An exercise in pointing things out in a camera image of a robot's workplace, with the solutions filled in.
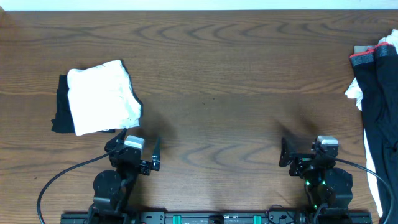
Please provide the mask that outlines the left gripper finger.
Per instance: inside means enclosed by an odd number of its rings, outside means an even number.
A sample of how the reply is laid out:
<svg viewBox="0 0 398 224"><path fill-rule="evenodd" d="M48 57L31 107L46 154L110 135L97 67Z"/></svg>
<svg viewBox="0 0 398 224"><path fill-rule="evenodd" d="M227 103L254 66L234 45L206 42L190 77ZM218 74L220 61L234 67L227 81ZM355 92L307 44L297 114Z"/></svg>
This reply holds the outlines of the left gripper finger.
<svg viewBox="0 0 398 224"><path fill-rule="evenodd" d="M104 150L106 152L110 152L115 150L115 148L119 145L119 144L124 144L124 138L126 136L127 133L127 129L124 128L118 135L116 135L115 137L113 137L111 140L109 140L105 147Z"/></svg>
<svg viewBox="0 0 398 224"><path fill-rule="evenodd" d="M161 142L161 138L157 138L156 143L155 143L154 152L152 155L151 169L154 171L160 170L160 142Z"/></svg>

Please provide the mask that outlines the black leggings with red waistband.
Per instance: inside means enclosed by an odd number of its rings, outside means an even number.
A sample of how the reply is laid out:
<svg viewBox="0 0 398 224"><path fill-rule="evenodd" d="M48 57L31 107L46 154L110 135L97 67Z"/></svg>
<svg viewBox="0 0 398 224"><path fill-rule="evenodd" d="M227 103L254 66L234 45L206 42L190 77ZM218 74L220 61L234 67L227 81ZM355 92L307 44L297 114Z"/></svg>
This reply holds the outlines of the black leggings with red waistband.
<svg viewBox="0 0 398 224"><path fill-rule="evenodd" d="M397 223L397 51L388 43L350 56L363 93L363 126L376 174L386 223Z"/></svg>

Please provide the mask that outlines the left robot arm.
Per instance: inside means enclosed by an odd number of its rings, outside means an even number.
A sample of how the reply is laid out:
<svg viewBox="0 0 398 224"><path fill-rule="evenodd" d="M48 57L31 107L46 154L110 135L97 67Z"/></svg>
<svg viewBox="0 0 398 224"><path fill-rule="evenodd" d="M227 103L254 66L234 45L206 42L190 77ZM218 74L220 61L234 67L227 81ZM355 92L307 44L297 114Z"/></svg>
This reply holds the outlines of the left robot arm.
<svg viewBox="0 0 398 224"><path fill-rule="evenodd" d="M87 224L140 223L139 212L129 206L129 199L138 176L160 170L160 142L158 138L151 161L141 159L145 140L127 136L123 129L109 140L104 150L115 170L99 173L93 182L93 205L88 212Z"/></svg>

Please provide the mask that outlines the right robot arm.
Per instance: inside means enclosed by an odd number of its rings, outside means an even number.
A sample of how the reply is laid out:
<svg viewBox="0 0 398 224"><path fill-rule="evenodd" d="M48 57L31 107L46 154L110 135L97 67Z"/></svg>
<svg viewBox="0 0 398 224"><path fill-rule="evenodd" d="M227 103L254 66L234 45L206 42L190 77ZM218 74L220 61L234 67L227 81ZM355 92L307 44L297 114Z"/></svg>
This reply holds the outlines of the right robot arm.
<svg viewBox="0 0 398 224"><path fill-rule="evenodd" d="M303 179L309 202L293 216L294 223L352 222L348 205L353 199L353 176L335 167L338 148L333 136L318 136L312 153L299 153L282 138L279 166L289 166L289 175Z"/></svg>

